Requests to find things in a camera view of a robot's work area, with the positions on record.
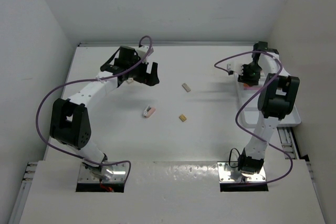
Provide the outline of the orange capped grey marker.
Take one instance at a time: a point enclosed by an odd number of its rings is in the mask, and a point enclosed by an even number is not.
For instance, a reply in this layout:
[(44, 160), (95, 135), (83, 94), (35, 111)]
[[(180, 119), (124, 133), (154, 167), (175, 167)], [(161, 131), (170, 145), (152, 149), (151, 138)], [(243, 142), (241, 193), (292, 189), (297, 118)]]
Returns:
[(243, 84), (244, 90), (259, 90), (261, 86), (249, 86), (247, 84)]

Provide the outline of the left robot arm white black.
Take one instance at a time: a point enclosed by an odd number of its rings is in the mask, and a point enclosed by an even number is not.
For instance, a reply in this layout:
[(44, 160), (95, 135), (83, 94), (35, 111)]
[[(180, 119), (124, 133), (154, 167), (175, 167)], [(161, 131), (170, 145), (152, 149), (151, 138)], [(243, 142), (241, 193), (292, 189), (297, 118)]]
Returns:
[(154, 62), (151, 71), (147, 71), (147, 58), (153, 52), (153, 48), (142, 45), (119, 47), (94, 80), (67, 99), (53, 103), (50, 137), (72, 149), (87, 166), (100, 169), (107, 157), (91, 140), (90, 111), (129, 79), (150, 87), (159, 84), (158, 64)]

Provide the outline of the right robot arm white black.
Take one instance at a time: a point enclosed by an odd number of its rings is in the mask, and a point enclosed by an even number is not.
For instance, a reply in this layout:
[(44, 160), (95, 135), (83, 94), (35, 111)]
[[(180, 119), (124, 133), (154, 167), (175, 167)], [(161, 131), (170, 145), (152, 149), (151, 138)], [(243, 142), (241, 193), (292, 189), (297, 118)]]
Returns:
[(251, 139), (238, 158), (238, 170), (245, 174), (258, 174), (274, 130), (293, 110), (300, 79), (283, 68), (278, 50), (270, 49), (267, 42), (255, 43), (251, 57), (249, 64), (242, 65), (237, 81), (253, 87), (258, 85), (261, 73), (266, 80), (253, 95), (253, 98), (258, 98), (259, 116)]

